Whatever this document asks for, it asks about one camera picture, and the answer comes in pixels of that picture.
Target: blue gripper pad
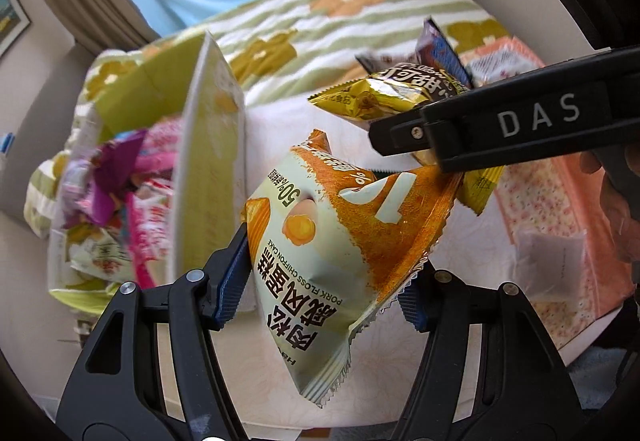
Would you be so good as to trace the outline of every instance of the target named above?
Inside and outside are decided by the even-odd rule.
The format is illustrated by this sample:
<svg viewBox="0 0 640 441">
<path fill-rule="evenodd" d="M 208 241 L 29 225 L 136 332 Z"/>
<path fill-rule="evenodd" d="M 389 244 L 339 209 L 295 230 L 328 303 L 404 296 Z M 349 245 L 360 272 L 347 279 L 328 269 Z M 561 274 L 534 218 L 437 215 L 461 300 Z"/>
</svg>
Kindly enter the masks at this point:
<svg viewBox="0 0 640 441">
<path fill-rule="evenodd" d="M 420 301 L 420 293 L 418 292 L 417 279 L 404 288 L 404 291 L 398 295 L 398 302 L 402 309 L 404 319 L 413 324 L 415 330 L 423 333 L 427 327 L 427 315 Z"/>
<path fill-rule="evenodd" d="M 245 235 L 218 287 L 218 306 L 214 318 L 220 328 L 235 316 L 250 274 L 249 241 Z"/>
</svg>

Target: cracked egg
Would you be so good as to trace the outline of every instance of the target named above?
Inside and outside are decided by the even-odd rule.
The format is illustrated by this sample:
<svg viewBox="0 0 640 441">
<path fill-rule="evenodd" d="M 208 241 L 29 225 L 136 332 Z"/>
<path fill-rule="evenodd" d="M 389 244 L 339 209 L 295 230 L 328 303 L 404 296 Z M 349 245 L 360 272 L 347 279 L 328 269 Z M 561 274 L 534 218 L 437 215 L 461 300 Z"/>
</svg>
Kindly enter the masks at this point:
<svg viewBox="0 0 640 441">
<path fill-rule="evenodd" d="M 318 208 L 313 199 L 304 199 L 289 212 L 282 225 L 283 235 L 296 246 L 311 242 L 316 236 Z"/>
</svg>

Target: orange and white snack bag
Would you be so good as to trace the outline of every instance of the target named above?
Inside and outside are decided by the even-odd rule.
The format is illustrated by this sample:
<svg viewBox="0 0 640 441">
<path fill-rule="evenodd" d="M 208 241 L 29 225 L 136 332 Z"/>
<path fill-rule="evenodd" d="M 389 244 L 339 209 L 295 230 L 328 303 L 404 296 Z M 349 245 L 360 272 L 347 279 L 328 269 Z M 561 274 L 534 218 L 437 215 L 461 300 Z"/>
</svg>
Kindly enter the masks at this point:
<svg viewBox="0 0 640 441">
<path fill-rule="evenodd" d="M 322 405 L 354 336 L 421 269 L 460 174 L 423 166 L 376 180 L 315 130 L 246 204 L 258 297 L 298 391 Z"/>
</svg>

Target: blue snack package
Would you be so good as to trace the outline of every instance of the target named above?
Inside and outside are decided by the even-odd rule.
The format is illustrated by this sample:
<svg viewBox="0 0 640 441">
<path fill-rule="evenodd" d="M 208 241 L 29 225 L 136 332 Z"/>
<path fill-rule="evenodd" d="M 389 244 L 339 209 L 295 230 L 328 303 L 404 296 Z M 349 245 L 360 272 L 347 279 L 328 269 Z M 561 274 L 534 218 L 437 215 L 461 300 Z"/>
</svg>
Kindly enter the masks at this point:
<svg viewBox="0 0 640 441">
<path fill-rule="evenodd" d="M 458 55 L 453 51 L 436 23 L 430 18 L 424 21 L 422 34 L 415 46 L 415 54 L 421 65 L 444 69 L 468 89 L 473 87 L 471 78 L 460 63 Z"/>
</svg>

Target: egg yolk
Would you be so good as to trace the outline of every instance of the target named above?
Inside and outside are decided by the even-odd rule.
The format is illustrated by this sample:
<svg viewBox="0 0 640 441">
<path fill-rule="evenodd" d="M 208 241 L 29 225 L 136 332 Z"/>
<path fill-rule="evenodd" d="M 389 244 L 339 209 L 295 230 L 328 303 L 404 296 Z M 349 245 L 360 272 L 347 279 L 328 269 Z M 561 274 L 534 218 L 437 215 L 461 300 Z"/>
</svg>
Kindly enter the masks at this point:
<svg viewBox="0 0 640 441">
<path fill-rule="evenodd" d="M 284 221 L 282 233 L 296 246 L 302 246 L 315 237 L 316 224 L 306 214 L 289 216 Z"/>
</svg>

